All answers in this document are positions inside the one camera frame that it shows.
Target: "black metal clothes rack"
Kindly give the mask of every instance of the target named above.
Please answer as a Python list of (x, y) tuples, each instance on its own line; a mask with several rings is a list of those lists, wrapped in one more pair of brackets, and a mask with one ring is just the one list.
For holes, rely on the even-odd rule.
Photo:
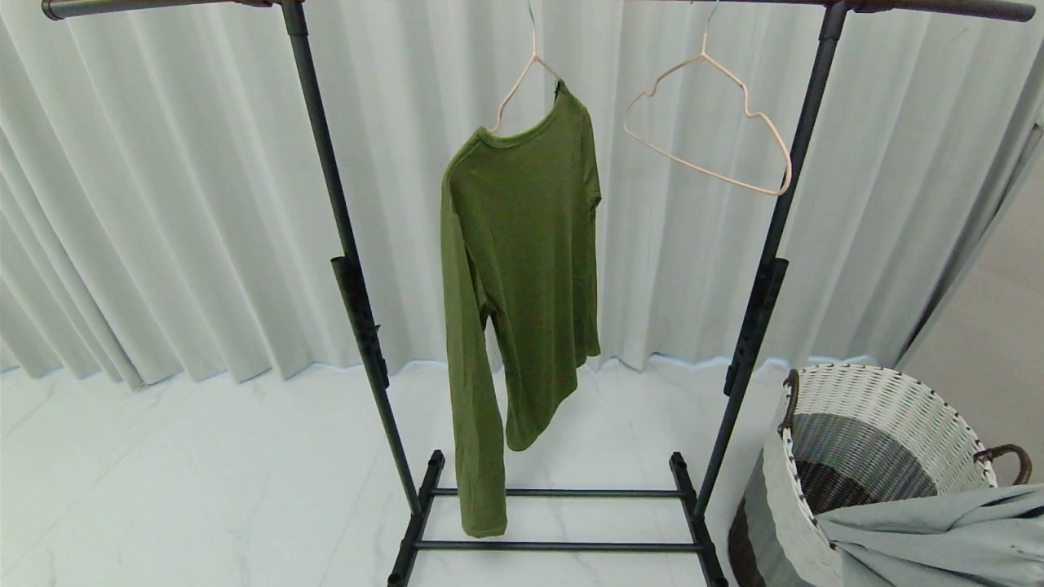
[[(53, 20), (159, 6), (180, 6), (186, 4), (213, 3), (230, 0), (43, 0), (44, 14)], [(808, 154), (812, 128), (820, 112), (827, 77), (833, 62), (834, 51), (840, 38), (845, 19), (850, 11), (876, 13), (893, 8), (946, 13), (970, 17), (1025, 22), (1034, 17), (1035, 7), (1027, 4), (1002, 0), (720, 0), (748, 1), (777, 4), (815, 4), (824, 6), (823, 25), (820, 30), (820, 45), (812, 64), (812, 72), (805, 92), (801, 116), (790, 147), (793, 177), (789, 189), (779, 196), (772, 221), (765, 235), (761, 260), (751, 288), (746, 310), (740, 327), (732, 363), (726, 375), (725, 395), (729, 397), (721, 424), (718, 428), (710, 462), (704, 473), (697, 493), (692, 486), (688, 468), (682, 454), (674, 452), (669, 460), (675, 488), (672, 490), (607, 490), (607, 489), (508, 489), (508, 497), (563, 497), (563, 498), (630, 498), (630, 499), (679, 499), (692, 535), (691, 542), (505, 542), (472, 540), (425, 540), (424, 527), (428, 521), (431, 503), (436, 497), (456, 495), (456, 489), (438, 487), (438, 477), (446, 459), (441, 450), (431, 453), (428, 460), (421, 489), (413, 485), (413, 477), (406, 461), (406, 453), (399, 437), (395, 415), (388, 402), (388, 373), (381, 354), (377, 337), (378, 326), (374, 322), (370, 298), (359, 261), (348, 203), (341, 187), (340, 173), (334, 160), (333, 143), (327, 125), (318, 79), (308, 44), (308, 29), (305, 23), (304, 0), (231, 0), (253, 6), (280, 4), (286, 31), (296, 62), (298, 74), (304, 92), (308, 118), (311, 122), (315, 146), (318, 150), (323, 175), (326, 180), (330, 205), (337, 225), (343, 255), (331, 260), (337, 285), (340, 288), (345, 308), (348, 310), (352, 332), (362, 356), (362, 365), (370, 380), (370, 386), (377, 402), (384, 432), (392, 449), (392, 457), (399, 472), (410, 519), (399, 547), (387, 587), (405, 587), (417, 556), (424, 550), (539, 550), (539, 551), (597, 551), (597, 553), (694, 553), (698, 555), (707, 585), (726, 586), (728, 581), (721, 570), (714, 543), (707, 530), (705, 514), (710, 501), (726, 449), (732, 437), (736, 418), (739, 415), (743, 396), (750, 384), (751, 375), (764, 341), (768, 321), (772, 318), (776, 299), (783, 284), (787, 261), (777, 257), (780, 239), (786, 225), (790, 204), (801, 178), (801, 171)]]

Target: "white wicker basket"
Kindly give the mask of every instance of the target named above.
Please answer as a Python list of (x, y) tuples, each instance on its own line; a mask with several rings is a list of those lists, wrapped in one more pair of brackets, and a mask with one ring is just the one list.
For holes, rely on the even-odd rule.
[(730, 532), (744, 587), (841, 584), (815, 512), (994, 488), (990, 459), (1025, 457), (1018, 447), (986, 450), (939, 394), (889, 369), (820, 365), (791, 371), (785, 385), (786, 414), (765, 437)]

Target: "empty hanger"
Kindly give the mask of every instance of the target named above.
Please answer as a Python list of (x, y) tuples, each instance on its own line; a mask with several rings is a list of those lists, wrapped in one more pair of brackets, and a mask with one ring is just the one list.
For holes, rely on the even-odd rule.
[(518, 80), (515, 81), (515, 86), (512, 86), (512, 91), (507, 92), (507, 97), (504, 98), (504, 101), (500, 102), (500, 110), (497, 111), (497, 124), (493, 128), (490, 128), (491, 134), (500, 130), (500, 124), (503, 122), (504, 118), (504, 107), (506, 107), (507, 102), (515, 96), (515, 92), (519, 91), (519, 86), (522, 85), (522, 79), (525, 78), (525, 74), (529, 73), (529, 68), (532, 67), (532, 64), (539, 63), (544, 66), (544, 69), (551, 72), (551, 75), (555, 78), (562, 79), (562, 76), (555, 73), (554, 70), (551, 69), (551, 66), (547, 65), (547, 62), (537, 54), (537, 19), (532, 16), (532, 2), (527, 1), (526, 5), (529, 7), (529, 21), (532, 23), (532, 54), (529, 55), (529, 61), (525, 64), (525, 69), (522, 70), (522, 75), (519, 75)]
[[(703, 45), (702, 45), (702, 47), (699, 49), (699, 54), (696, 55), (696, 56), (694, 56), (694, 57), (685, 60), (684, 62), (675, 65), (674, 67), (672, 67), (670, 69), (668, 69), (667, 71), (665, 71), (663, 73), (663, 75), (661, 75), (660, 77), (657, 77), (656, 81), (652, 84), (652, 89), (651, 90), (643, 91), (641, 94), (638, 94), (635, 97), (635, 99), (631, 100), (631, 103), (627, 104), (626, 112), (623, 113), (623, 131), (626, 134), (628, 134), (632, 137), (634, 137), (636, 140), (638, 140), (638, 142), (640, 142), (643, 145), (651, 148), (652, 150), (659, 152), (660, 155), (662, 155), (664, 157), (667, 157), (669, 159), (672, 159), (672, 160), (681, 163), (682, 165), (685, 165), (686, 167), (691, 167), (692, 169), (695, 169), (696, 171), (699, 171), (701, 173), (706, 173), (706, 174), (708, 174), (708, 175), (710, 175), (712, 178), (717, 178), (717, 179), (719, 179), (719, 180), (721, 180), (723, 182), (728, 182), (728, 183), (733, 184), (735, 186), (739, 186), (739, 187), (742, 187), (742, 188), (751, 189), (751, 190), (754, 190), (754, 191), (757, 191), (757, 192), (760, 192), (760, 193), (764, 193), (764, 194), (768, 194), (768, 195), (780, 195), (783, 192), (785, 192), (788, 187), (790, 187), (790, 175), (793, 172), (793, 169), (792, 169), (792, 166), (791, 166), (791, 163), (790, 163), (790, 151), (787, 149), (786, 143), (783, 142), (783, 137), (780, 136), (779, 131), (776, 130), (776, 125), (773, 124), (773, 121), (769, 120), (769, 118), (767, 116), (765, 116), (765, 114), (763, 112), (755, 112), (755, 113), (751, 112), (751, 107), (750, 107), (750, 92), (746, 89), (746, 84), (744, 84), (739, 77), (737, 77), (735, 73), (729, 71), (728, 69), (725, 68), (725, 66), (722, 66), (721, 64), (717, 63), (717, 61), (715, 61), (714, 57), (712, 57), (712, 56), (710, 56), (710, 55), (707, 54), (707, 32), (710, 30), (711, 19), (714, 18), (714, 13), (717, 10), (717, 5), (718, 5), (718, 2), (715, 2), (714, 3), (714, 9), (711, 10), (710, 17), (707, 18), (707, 27), (704, 28), (704, 41), (703, 41)], [(760, 118), (762, 121), (764, 121), (765, 124), (768, 125), (768, 130), (773, 132), (773, 137), (776, 138), (776, 143), (779, 145), (780, 150), (783, 151), (784, 159), (786, 159), (786, 171), (785, 171), (785, 173), (783, 175), (783, 186), (780, 187), (778, 190), (762, 188), (762, 187), (758, 187), (758, 186), (753, 186), (753, 185), (748, 184), (745, 182), (741, 182), (741, 181), (735, 180), (733, 178), (728, 178), (728, 177), (722, 175), (720, 173), (715, 173), (714, 171), (711, 171), (710, 169), (705, 169), (705, 168), (703, 168), (703, 167), (701, 167), (698, 165), (695, 165), (694, 163), (690, 163), (688, 161), (685, 161), (684, 159), (678, 158), (678, 157), (675, 157), (675, 156), (667, 152), (666, 150), (664, 150), (664, 149), (662, 149), (662, 148), (660, 148), (660, 147), (658, 147), (658, 146), (649, 143), (645, 139), (642, 139), (638, 135), (634, 134), (631, 131), (631, 128), (627, 127), (627, 116), (631, 114), (631, 109), (634, 108), (635, 103), (637, 103), (638, 100), (640, 100), (642, 98), (642, 96), (647, 96), (647, 97), (651, 98), (652, 96), (656, 95), (657, 88), (660, 86), (660, 81), (662, 81), (664, 77), (667, 77), (671, 73), (674, 73), (675, 71), (682, 69), (683, 67), (685, 67), (685, 66), (687, 66), (689, 64), (692, 64), (692, 63), (695, 63), (695, 62), (699, 62), (699, 61), (704, 61), (704, 62), (709, 63), (711, 66), (714, 67), (714, 69), (720, 71), (727, 77), (729, 77), (729, 79), (733, 80), (733, 83), (735, 83), (737, 86), (739, 86), (740, 89), (743, 90), (743, 114), (745, 114), (748, 118)]]

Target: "rack base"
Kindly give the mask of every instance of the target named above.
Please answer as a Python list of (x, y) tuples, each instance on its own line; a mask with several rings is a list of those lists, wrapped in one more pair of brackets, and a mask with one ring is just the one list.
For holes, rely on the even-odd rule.
[(531, 550), (552, 553), (685, 553), (699, 557), (704, 579), (710, 587), (729, 585), (718, 562), (714, 543), (707, 531), (707, 522), (695, 514), (696, 490), (689, 478), (685, 459), (680, 452), (670, 456), (670, 471), (674, 476), (674, 490), (606, 490), (606, 489), (508, 489), (508, 497), (565, 497), (565, 498), (624, 498), (624, 499), (680, 499), (688, 522), (691, 542), (505, 542), (487, 540), (424, 540), (424, 529), (436, 497), (452, 497), (456, 489), (440, 488), (446, 457), (441, 450), (431, 453), (428, 469), (421, 483), (420, 512), (409, 518), (406, 534), (399, 544), (395, 568), (388, 576), (387, 587), (406, 587), (413, 563), (422, 550)]

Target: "green shirt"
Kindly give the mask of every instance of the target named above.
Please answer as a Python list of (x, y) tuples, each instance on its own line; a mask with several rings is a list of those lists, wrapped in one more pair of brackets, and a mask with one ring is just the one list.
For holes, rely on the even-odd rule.
[(480, 127), (443, 179), (446, 347), (465, 532), (507, 526), (504, 432), (483, 330), (493, 320), (507, 380), (507, 446), (523, 450), (600, 353), (591, 117), (561, 80), (551, 111), (514, 137)]

